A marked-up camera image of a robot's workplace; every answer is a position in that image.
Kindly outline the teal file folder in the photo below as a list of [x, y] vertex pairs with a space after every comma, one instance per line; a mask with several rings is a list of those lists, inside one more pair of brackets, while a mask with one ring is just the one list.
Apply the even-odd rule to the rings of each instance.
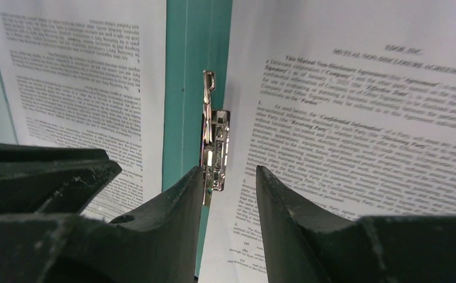
[[[223, 95], [219, 90], [222, 87], [222, 76], [225, 74], [226, 69], [219, 66], [219, 61], [225, 60], [227, 56], [228, 27], [231, 13], [230, 1], [165, 2], [166, 70], [161, 166], [162, 181], [159, 194], [171, 188], [193, 167], [201, 168], [200, 155], [204, 94], [203, 71], [215, 72], [216, 88], [212, 92], [212, 106], [216, 110], [221, 110], [219, 101], [223, 98]], [[3, 97], [8, 106], [7, 117], [14, 129], [1, 74], [0, 81]], [[14, 136], [15, 143], [13, 145], [39, 146], [20, 144], [17, 140], [15, 129]], [[100, 149], [95, 147], [57, 148]], [[202, 198], [199, 232], [201, 230], [203, 206]], [[84, 210], [81, 213], [66, 214], [76, 214], [88, 219], [96, 219], [86, 216]], [[112, 221], [96, 220], [105, 223]]]

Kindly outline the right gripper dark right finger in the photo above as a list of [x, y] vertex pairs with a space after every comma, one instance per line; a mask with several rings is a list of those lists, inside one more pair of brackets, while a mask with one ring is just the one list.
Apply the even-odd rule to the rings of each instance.
[[350, 221], [256, 169], [269, 282], [456, 282], [456, 216]]

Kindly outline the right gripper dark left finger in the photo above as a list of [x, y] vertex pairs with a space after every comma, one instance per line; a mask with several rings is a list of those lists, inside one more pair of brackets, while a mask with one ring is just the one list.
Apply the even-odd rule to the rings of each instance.
[[0, 282], [193, 282], [203, 174], [109, 223], [76, 214], [0, 215]]

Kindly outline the printed paper sheet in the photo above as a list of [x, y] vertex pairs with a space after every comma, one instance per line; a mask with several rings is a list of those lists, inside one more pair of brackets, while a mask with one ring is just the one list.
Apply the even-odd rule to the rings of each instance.
[[110, 221], [161, 191], [165, 1], [0, 1], [0, 74], [20, 144], [104, 149]]
[[256, 168], [346, 219], [456, 215], [456, 1], [234, 1], [200, 282], [266, 282]]

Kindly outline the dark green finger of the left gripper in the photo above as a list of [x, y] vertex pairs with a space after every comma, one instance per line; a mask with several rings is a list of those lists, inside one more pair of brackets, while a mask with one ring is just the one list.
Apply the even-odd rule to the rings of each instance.
[[0, 143], [0, 214], [81, 213], [120, 172], [103, 149]]

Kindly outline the metal folder clip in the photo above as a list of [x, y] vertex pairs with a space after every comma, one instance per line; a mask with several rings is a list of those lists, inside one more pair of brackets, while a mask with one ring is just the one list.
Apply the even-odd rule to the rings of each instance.
[[203, 71], [204, 94], [200, 165], [204, 179], [204, 206], [210, 206], [214, 191], [224, 190], [229, 144], [230, 112], [212, 106], [215, 72]]

